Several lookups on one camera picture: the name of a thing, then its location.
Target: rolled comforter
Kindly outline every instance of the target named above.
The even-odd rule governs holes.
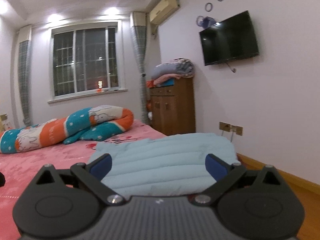
[[[119,106],[98,106],[79,110],[62,119],[0,133],[0,153],[28,152],[64,141],[104,141],[127,131],[133,113]]]

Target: folded blanket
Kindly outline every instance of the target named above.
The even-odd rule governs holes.
[[[0,133],[0,153],[20,153],[51,146],[64,141],[103,141],[128,130],[133,113],[118,106],[98,106],[79,110],[66,118],[12,129]]]
[[[151,79],[157,78],[166,74],[179,74],[184,77],[190,77],[194,75],[193,63],[186,58],[177,58],[167,63],[156,66],[151,74]]]
[[[101,182],[125,198],[202,192],[215,183],[205,168],[209,153],[226,163],[238,163],[232,143],[213,133],[173,135],[123,144],[102,142],[96,149],[88,162],[109,153],[112,168]]]
[[[168,81],[171,78],[180,79],[182,75],[179,74],[166,74],[156,80],[147,81],[147,88],[154,88],[157,86],[162,86],[164,82]]]

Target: cabinet drawer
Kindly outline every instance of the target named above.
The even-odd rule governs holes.
[[[150,88],[150,95],[151,96],[165,96],[166,95],[165,87],[158,87],[158,88]]]
[[[165,94],[167,96],[175,96],[176,95],[174,86],[164,87],[164,90],[165,90]]]

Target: window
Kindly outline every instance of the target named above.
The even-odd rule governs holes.
[[[115,26],[55,34],[53,84],[55,96],[118,88]]]

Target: ceiling light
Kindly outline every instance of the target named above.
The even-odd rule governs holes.
[[[0,1],[0,14],[5,13],[8,10],[8,5],[5,1]]]
[[[111,7],[109,9],[107,9],[104,14],[106,15],[117,15],[119,14],[119,10],[116,7]]]
[[[48,22],[52,23],[52,22],[58,22],[60,20],[62,20],[63,17],[59,14],[52,14],[48,17]]]

